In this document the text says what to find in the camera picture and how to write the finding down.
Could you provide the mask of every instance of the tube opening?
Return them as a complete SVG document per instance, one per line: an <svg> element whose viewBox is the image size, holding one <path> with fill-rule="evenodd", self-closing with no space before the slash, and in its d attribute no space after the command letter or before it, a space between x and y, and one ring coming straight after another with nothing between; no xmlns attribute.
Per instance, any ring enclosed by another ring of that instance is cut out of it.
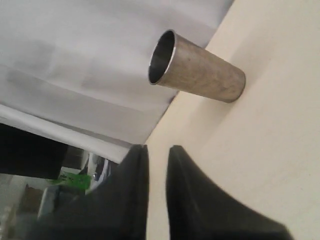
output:
<svg viewBox="0 0 320 240"><path fill-rule="evenodd" d="M168 30L155 46L148 70L149 82L152 85L157 84L166 73L174 54L175 41L175 32Z"/></svg>

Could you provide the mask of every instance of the black rubber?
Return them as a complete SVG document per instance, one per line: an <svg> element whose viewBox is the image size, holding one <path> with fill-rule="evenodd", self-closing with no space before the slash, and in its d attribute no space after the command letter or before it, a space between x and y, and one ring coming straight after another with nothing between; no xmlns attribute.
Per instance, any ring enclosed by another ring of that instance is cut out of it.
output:
<svg viewBox="0 0 320 240"><path fill-rule="evenodd" d="M214 184L182 146L169 152L166 199L171 240L292 240L282 224Z"/></svg>
<svg viewBox="0 0 320 240"><path fill-rule="evenodd" d="M144 240L149 197L147 146L134 145L98 188L51 213L29 240Z"/></svg>

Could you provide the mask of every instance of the metal tube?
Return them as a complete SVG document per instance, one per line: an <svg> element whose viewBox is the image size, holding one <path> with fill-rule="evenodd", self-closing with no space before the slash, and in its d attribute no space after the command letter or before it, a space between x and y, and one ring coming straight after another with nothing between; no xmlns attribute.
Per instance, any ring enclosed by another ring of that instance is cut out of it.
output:
<svg viewBox="0 0 320 240"><path fill-rule="evenodd" d="M231 103L242 94L245 73L220 57L166 31L159 39L148 70L149 82Z"/></svg>

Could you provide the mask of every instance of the beige surface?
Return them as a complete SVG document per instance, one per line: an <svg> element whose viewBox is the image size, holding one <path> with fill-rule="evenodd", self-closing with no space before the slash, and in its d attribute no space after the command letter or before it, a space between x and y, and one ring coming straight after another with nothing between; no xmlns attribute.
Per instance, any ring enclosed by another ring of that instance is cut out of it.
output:
<svg viewBox="0 0 320 240"><path fill-rule="evenodd" d="M296 239L320 239L320 1L237 0L207 49L244 70L247 86L232 104L181 92L154 129L148 239L169 239L174 144Z"/></svg>

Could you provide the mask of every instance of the green object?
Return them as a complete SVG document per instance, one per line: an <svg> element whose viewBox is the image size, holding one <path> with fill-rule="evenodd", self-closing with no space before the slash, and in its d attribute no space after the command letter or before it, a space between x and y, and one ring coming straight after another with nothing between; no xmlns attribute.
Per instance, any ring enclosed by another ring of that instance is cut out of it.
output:
<svg viewBox="0 0 320 240"><path fill-rule="evenodd" d="M50 180L53 185L65 185L78 189L87 190L90 187L91 177L89 175L79 175L66 171L61 171L57 180Z"/></svg>

